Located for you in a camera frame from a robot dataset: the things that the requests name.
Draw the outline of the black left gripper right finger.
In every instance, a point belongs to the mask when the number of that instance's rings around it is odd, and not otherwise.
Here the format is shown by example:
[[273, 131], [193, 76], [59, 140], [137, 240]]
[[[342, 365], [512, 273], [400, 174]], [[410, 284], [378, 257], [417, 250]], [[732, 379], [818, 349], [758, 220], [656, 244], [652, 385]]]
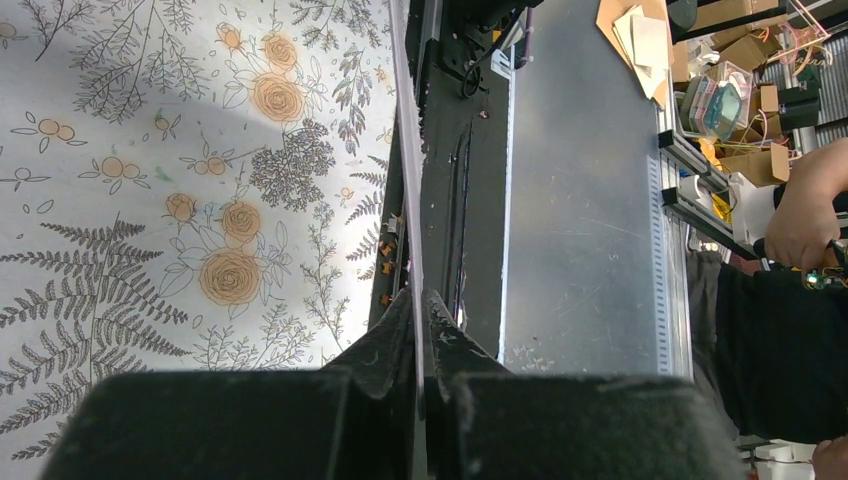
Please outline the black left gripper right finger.
[[741, 479], [709, 399], [668, 376], [519, 375], [422, 295], [432, 372], [426, 438], [438, 479]]

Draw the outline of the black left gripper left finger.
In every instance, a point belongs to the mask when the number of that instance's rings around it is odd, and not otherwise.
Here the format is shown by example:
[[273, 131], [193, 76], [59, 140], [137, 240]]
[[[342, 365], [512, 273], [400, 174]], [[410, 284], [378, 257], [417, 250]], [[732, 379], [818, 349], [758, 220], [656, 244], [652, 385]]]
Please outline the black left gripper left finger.
[[124, 373], [98, 383], [45, 479], [407, 479], [414, 406], [400, 291], [317, 370]]

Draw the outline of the operator hand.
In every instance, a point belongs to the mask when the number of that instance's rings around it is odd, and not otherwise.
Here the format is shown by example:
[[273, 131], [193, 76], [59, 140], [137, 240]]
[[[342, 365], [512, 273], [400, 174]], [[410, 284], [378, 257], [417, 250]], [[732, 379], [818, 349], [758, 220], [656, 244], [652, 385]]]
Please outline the operator hand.
[[847, 140], [837, 139], [796, 160], [766, 236], [767, 257], [804, 272], [830, 262], [840, 237], [834, 199], [847, 190]]

